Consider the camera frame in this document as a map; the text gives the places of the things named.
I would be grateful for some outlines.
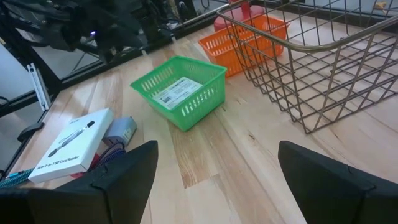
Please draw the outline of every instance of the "small box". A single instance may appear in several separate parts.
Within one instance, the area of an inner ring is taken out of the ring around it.
[[[103,109],[73,119],[62,130],[29,176],[33,183],[86,172],[114,114]]]

